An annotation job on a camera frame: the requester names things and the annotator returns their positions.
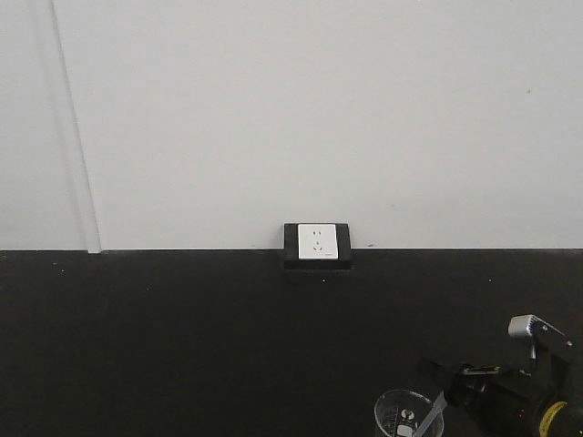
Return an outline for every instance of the wall socket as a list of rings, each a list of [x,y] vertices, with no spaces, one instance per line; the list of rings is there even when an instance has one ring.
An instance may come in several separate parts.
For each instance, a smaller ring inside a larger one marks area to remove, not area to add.
[[[286,223],[285,269],[351,269],[350,232],[346,223]]]
[[[336,225],[309,224],[298,225],[299,259],[338,259]]]

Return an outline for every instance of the robotic arm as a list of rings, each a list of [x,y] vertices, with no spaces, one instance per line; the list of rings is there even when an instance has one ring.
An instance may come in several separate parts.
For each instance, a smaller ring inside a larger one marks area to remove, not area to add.
[[[422,359],[420,372],[479,428],[500,437],[583,437],[583,409],[568,402],[573,343],[537,316],[514,317],[510,337],[529,348],[530,368],[446,368]]]

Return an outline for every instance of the yellow component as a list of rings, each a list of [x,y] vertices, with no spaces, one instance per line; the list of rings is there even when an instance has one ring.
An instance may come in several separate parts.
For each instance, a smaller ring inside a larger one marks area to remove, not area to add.
[[[540,420],[540,424],[538,425],[538,432],[540,437],[548,437],[548,428],[550,427],[550,424],[553,422],[553,419],[555,419],[555,416],[560,411],[560,409],[565,405],[567,405],[565,401],[559,401],[548,407],[548,410],[545,412],[545,414],[543,414],[543,418]]]

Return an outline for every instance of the vertical wall seam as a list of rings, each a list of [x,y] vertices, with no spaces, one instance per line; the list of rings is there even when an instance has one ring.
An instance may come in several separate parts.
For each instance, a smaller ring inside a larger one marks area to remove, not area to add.
[[[30,4],[32,8],[38,5],[39,3],[37,2]],[[77,112],[75,110],[70,80],[66,69],[65,53],[56,18],[55,4],[53,0],[46,0],[46,5],[48,9],[46,12],[50,15],[48,19],[50,19],[50,25],[52,27],[48,29],[49,24],[46,24],[46,33],[52,33],[52,35],[46,35],[46,37],[51,38],[54,44],[54,53],[49,53],[48,56],[58,59],[58,72],[55,72],[51,75],[52,78],[49,78],[56,86],[52,98],[56,100],[55,111],[58,113],[60,128],[63,131],[62,136],[66,148],[68,171],[73,181],[74,193],[77,200],[77,212],[81,220],[86,248],[89,253],[99,253],[102,248],[97,213],[87,170],[86,156],[77,122]],[[44,20],[43,17],[40,14],[36,15],[37,22],[41,24]]]

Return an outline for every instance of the black tabletop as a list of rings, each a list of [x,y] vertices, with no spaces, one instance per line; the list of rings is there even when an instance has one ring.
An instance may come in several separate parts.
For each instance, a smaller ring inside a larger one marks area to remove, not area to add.
[[[0,434],[368,437],[384,391],[437,395],[422,356],[523,360],[512,316],[581,343],[582,291],[581,250],[0,252]]]

